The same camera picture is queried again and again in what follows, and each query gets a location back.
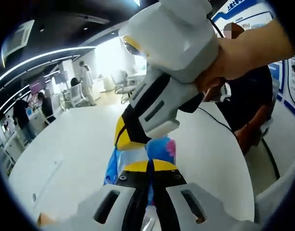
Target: woman in white coat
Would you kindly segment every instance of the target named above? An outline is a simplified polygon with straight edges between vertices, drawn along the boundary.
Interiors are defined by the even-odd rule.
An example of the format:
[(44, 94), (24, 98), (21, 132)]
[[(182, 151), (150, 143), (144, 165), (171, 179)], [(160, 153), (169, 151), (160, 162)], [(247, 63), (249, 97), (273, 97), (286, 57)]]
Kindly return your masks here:
[(91, 77), (90, 67), (84, 63), (84, 61), (81, 61), (79, 63), (81, 67), (81, 81), (82, 81), (82, 92), (83, 95), (85, 95), (89, 103), (94, 106), (96, 105), (96, 102), (94, 100), (93, 96), (93, 79)]

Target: floor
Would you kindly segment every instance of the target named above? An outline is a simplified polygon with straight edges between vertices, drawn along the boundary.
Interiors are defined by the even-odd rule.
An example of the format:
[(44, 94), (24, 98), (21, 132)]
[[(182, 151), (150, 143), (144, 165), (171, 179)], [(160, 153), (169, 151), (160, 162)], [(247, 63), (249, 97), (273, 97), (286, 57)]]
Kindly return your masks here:
[[(112, 105), (121, 102), (122, 95), (114, 91), (101, 93), (97, 105)], [(276, 181), (272, 163), (262, 142), (257, 147), (252, 147), (245, 156), (252, 181), (254, 195), (258, 195)]]

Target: person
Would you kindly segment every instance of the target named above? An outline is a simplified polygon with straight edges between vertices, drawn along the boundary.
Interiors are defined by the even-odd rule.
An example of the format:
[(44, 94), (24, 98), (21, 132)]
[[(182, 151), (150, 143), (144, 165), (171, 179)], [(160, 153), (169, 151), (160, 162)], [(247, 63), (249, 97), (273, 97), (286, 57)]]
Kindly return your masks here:
[(38, 93), (37, 98), (38, 101), (41, 102), (42, 113), (47, 118), (47, 121), (49, 123), (52, 123), (56, 118), (53, 116), (51, 98), (45, 97), (45, 95), (42, 92)]
[[(244, 29), (236, 23), (225, 25), (225, 37), (238, 38)], [(216, 103), (219, 110), (235, 133), (243, 154), (261, 137), (260, 127), (270, 118), (272, 106), (272, 77), (267, 65), (258, 67), (245, 73), (242, 77), (228, 80), (231, 88), (229, 100)], [(211, 87), (203, 101), (213, 99), (223, 86)]]
[(84, 61), (81, 61), (79, 65), (81, 67), (82, 92), (88, 98), (89, 103), (94, 106), (96, 102), (93, 97), (93, 79), (91, 77), (90, 67)]
[(75, 85), (78, 85), (79, 83), (80, 81), (76, 77), (72, 78), (70, 81), (71, 87), (74, 87)]
[(293, 57), (295, 51), (277, 19), (250, 29), (236, 39), (218, 38), (215, 61), (194, 81), (200, 92), (220, 83), (220, 77), (237, 79), (252, 69)]
[(23, 132), (26, 140), (31, 143), (36, 135), (34, 129), (29, 122), (29, 119), (26, 114), (26, 109), (28, 108), (28, 103), (24, 100), (21, 100), (19, 96), (16, 96), (16, 102), (13, 106), (13, 117), (17, 120), (17, 123)]
[(16, 126), (14, 124), (14, 121), (9, 115), (7, 116), (6, 121), (7, 121), (7, 127), (9, 129), (9, 132), (12, 135), (16, 131)]

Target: desk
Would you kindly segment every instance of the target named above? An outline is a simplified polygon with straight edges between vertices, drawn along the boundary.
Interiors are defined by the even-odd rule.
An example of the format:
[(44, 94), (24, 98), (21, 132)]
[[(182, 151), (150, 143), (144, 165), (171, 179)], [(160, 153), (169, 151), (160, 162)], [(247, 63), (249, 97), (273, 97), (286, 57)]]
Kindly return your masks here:
[[(215, 104), (201, 106), (223, 122)], [(34, 221), (40, 212), (57, 219), (75, 214), (77, 205), (102, 186), (116, 121), (125, 107), (70, 109), (26, 148), (9, 183)], [(253, 220), (252, 184), (235, 137), (200, 110), (179, 112), (177, 119), (180, 128), (170, 136), (176, 140), (177, 167), (185, 179), (221, 199), (234, 217)]]

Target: office room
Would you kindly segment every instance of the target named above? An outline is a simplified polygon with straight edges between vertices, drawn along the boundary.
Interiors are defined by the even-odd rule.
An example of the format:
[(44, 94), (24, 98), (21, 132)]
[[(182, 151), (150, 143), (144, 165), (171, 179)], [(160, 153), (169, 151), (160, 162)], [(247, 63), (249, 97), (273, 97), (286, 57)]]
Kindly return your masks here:
[(19, 2), (0, 33), (0, 193), (18, 224), (282, 227), (295, 34), (277, 5)]

